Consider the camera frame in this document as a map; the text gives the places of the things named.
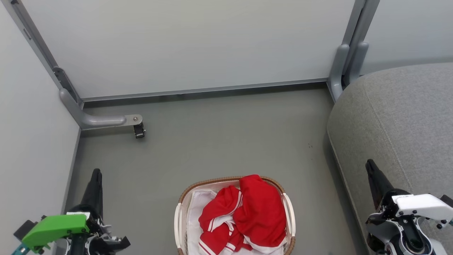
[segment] gray upholstered sofa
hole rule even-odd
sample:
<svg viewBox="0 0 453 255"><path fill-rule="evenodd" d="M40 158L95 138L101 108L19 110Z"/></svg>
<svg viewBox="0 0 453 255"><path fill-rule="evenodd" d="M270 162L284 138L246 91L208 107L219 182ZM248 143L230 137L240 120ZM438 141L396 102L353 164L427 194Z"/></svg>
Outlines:
<svg viewBox="0 0 453 255"><path fill-rule="evenodd" d="M328 135L363 236L374 212L365 163L394 187L453 197L453 63L407 66L360 77L335 104ZM453 227L424 221L453 254Z"/></svg>

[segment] white wall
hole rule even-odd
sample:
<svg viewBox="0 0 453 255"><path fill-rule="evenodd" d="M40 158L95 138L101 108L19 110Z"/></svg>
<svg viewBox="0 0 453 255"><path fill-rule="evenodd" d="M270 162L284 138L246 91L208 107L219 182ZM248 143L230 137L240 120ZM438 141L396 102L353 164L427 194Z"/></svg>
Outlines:
<svg viewBox="0 0 453 255"><path fill-rule="evenodd" d="M361 74L453 61L453 1L381 0L365 41Z"/></svg>
<svg viewBox="0 0 453 255"><path fill-rule="evenodd" d="M81 98L327 78L354 0L23 0Z"/></svg>
<svg viewBox="0 0 453 255"><path fill-rule="evenodd" d="M61 213L79 127L2 4L0 34L0 247L11 254L26 220Z"/></svg>

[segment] basket handle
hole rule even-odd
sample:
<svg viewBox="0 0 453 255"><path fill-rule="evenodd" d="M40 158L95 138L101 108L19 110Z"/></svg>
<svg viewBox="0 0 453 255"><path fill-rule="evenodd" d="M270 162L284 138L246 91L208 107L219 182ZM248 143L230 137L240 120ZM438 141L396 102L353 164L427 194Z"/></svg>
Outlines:
<svg viewBox="0 0 453 255"><path fill-rule="evenodd" d="M180 227L179 227L179 223L180 223L180 217L181 217L181 203L178 203L178 205L176 206L176 210L174 211L174 222L173 222L173 226L174 226L174 241L176 242L176 246L179 248L181 248L182 244L181 244L181 241L179 239L179 232L180 232Z"/></svg>
<svg viewBox="0 0 453 255"><path fill-rule="evenodd" d="M284 209L286 212L286 221L288 223L289 233L291 236L296 236L296 216L294 215L293 204L286 193L283 193Z"/></svg>

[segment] green robot arm part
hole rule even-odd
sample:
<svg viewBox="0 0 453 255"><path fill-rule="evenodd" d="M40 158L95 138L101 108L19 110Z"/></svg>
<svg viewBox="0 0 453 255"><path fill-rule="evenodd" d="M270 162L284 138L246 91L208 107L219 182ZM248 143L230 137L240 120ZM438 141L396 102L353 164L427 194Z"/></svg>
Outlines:
<svg viewBox="0 0 453 255"><path fill-rule="evenodd" d="M40 222L25 222L14 235L22 241L13 254L26 254L27 249L34 253L43 253L43 248L49 248L52 243L70 234L88 232L87 216L85 214L55 215L43 217Z"/></svg>

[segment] oval basket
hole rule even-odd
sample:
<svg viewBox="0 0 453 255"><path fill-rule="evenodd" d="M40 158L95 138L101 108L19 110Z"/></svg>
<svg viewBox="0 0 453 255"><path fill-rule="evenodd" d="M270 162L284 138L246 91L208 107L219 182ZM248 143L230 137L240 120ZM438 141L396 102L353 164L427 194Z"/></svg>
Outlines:
<svg viewBox="0 0 453 255"><path fill-rule="evenodd" d="M179 255L192 255L188 254L187 250L187 214L194 191L198 190L212 190L218 192L224 187L230 185L239 188L239 179L243 176L233 176L218 179L211 179L207 181L200 181L190 185L179 198L178 205L174 212L174 239L178 247ZM261 176L267 183L273 185L281 194L282 203L286 213L286 244L284 245L284 255L290 255L296 243L296 221L294 216L293 205L288 195L286 195L283 187L275 180Z"/></svg>

